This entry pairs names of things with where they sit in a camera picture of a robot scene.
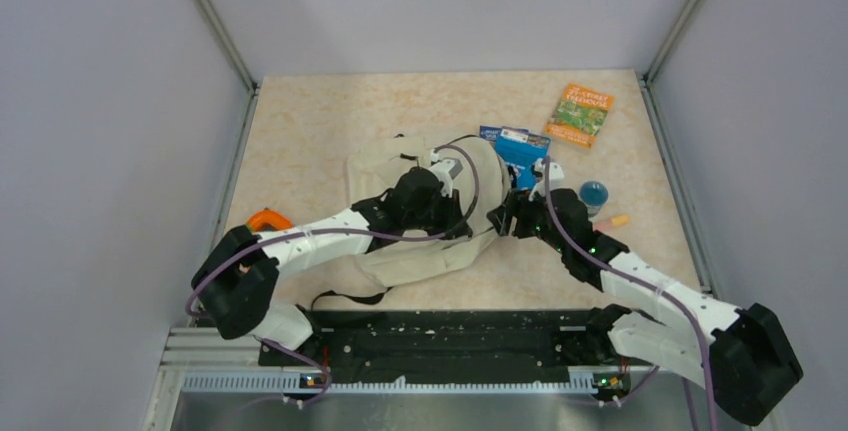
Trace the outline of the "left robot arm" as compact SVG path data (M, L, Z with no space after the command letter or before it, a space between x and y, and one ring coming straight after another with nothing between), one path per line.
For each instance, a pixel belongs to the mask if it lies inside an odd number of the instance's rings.
M309 225L257 232L228 231L191 281L190 299L203 308L225 340L252 336L273 341L297 364L319 355L320 337L307 313L275 302L290 276L345 256L365 255L398 242L447 241L470 235L472 213L454 184L459 162L416 166L382 194Z

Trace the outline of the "beige canvas backpack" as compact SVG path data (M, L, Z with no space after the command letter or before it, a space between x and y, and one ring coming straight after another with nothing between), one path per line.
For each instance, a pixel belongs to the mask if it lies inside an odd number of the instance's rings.
M473 264L496 238L486 215L502 204L510 177L480 137L430 144L397 136L351 156L348 184L351 208L371 232L356 265L383 288L350 299L374 306L397 286Z

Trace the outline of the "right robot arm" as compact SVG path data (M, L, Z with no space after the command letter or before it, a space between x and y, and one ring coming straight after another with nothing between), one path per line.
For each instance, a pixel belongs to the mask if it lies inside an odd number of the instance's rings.
M635 358L700 386L712 427L719 411L760 425L802 380L771 309L720 301L659 271L596 230L573 190L512 191L487 217L500 235L539 239L575 279L625 301L599 312L586 336L589 355L600 363Z

